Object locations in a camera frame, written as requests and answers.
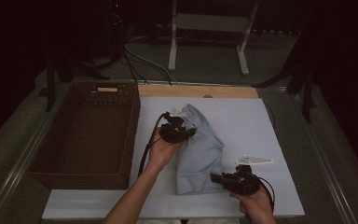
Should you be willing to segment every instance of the white table surface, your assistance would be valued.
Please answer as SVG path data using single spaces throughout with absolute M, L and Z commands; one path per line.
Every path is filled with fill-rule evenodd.
M 195 106 L 224 142 L 223 172 L 235 172 L 235 160 L 244 154 L 273 159 L 272 164 L 253 165 L 252 169 L 255 175 L 267 179 L 275 190 L 274 216 L 305 215 L 261 99 L 141 97 L 141 114 L 132 158 L 131 184 L 136 179 L 145 145 L 158 117 L 172 108 L 180 110 L 186 104 Z M 158 176 L 140 218 L 243 217 L 238 209 L 238 200 L 229 197 L 227 192 L 176 195 L 176 164 L 177 155 Z M 103 218 L 124 192 L 125 190 L 54 189 L 49 196 L 42 218 Z

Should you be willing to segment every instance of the metal frame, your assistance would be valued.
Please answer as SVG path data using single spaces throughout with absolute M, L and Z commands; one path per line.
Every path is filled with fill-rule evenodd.
M 168 70 L 173 72 L 176 69 L 176 30 L 177 29 L 193 29 L 193 30 L 211 30 L 225 32 L 242 32 L 243 40 L 237 46 L 238 59 L 240 61 L 241 73 L 245 76 L 249 75 L 248 64 L 246 62 L 244 50 L 252 31 L 258 4 L 254 4 L 251 15 L 247 17 L 228 17 L 228 16 L 211 16 L 211 15 L 195 15 L 177 13 L 176 1 L 173 0 L 172 6 L 172 36 L 170 59 Z

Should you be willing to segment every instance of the wicker basket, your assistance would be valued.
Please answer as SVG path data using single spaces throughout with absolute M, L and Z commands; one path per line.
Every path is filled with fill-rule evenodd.
M 48 189 L 127 189 L 137 85 L 74 83 L 28 171 Z

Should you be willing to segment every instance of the black cord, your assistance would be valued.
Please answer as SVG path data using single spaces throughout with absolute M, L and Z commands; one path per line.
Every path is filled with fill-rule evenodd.
M 123 57 L 127 60 L 127 63 L 124 63 L 124 64 L 126 64 L 130 68 L 132 77 L 135 79 L 135 81 L 136 81 L 136 78 L 135 78 L 135 75 L 136 75 L 136 76 L 140 77 L 141 79 L 143 79 L 145 84 L 149 84 L 149 82 L 146 80 L 146 78 L 138 73 L 138 71 L 135 69 L 135 67 L 131 63 L 131 61 L 133 61 L 133 60 L 130 59 L 125 52 L 123 52 Z
M 142 156 L 141 158 L 141 163 L 139 165 L 139 171 L 138 171 L 138 177 L 142 174 L 142 172 L 144 171 L 144 167 L 145 167 L 145 161 L 146 161 L 146 157 L 147 157 L 147 153 L 149 152 L 149 149 L 158 141 L 160 140 L 162 137 L 160 137 L 158 140 L 153 141 L 153 136 L 156 132 L 156 129 L 158 127 L 158 124 L 159 124 L 159 121 L 162 119 L 162 117 L 164 117 L 164 114 L 160 115 L 156 124 L 155 124 L 155 127 L 153 128 L 153 132 L 152 132 L 152 135 L 150 136 L 150 139 L 149 139 L 149 142 L 146 144 L 146 147 L 145 147 L 145 151 L 144 151 L 144 155 Z
M 274 191 L 274 188 L 272 187 L 272 185 L 266 179 L 264 179 L 262 177 L 257 177 L 257 178 L 260 179 L 261 187 L 263 187 L 263 189 L 268 193 L 269 201 L 271 202 L 272 212 L 274 212 L 274 207 L 275 207 L 275 191 Z M 269 185 L 269 187 L 271 188 L 272 194 L 271 194 L 271 192 L 269 192 L 269 189 L 267 189 L 266 185 L 261 180 L 263 180 L 264 182 L 266 182 Z
M 139 59 L 139 60 L 141 60 L 141 61 L 143 61 L 143 62 L 146 62 L 148 65 L 153 66 L 154 68 L 156 68 L 156 69 L 158 69 L 158 70 L 160 71 L 160 69 L 161 69 L 160 67 L 156 66 L 155 64 L 152 64 L 152 63 L 149 62 L 148 60 L 145 60 L 144 58 L 142 58 L 142 57 L 140 57 L 140 56 L 138 56 L 138 55 L 132 53 L 131 51 L 129 51 L 129 50 L 127 50 L 127 49 L 124 49 L 124 51 L 125 51 L 125 52 L 128 52 L 130 55 L 134 56 L 135 58 L 137 58 L 137 59 Z M 170 74 L 168 74 L 166 71 L 164 71 L 164 73 L 162 73 L 162 74 L 166 75 L 167 81 L 168 81 L 168 83 L 169 83 L 170 86 L 171 86 L 171 85 L 172 85 L 172 81 L 171 81 L 171 76 L 170 76 Z

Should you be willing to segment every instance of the gray cloth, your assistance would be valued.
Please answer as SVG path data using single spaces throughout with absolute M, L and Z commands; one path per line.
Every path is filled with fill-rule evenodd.
M 176 184 L 177 194 L 214 193 L 222 186 L 211 181 L 210 173 L 221 174 L 224 144 L 212 130 L 208 120 L 193 105 L 182 109 L 187 129 L 197 128 L 196 133 L 179 148 Z

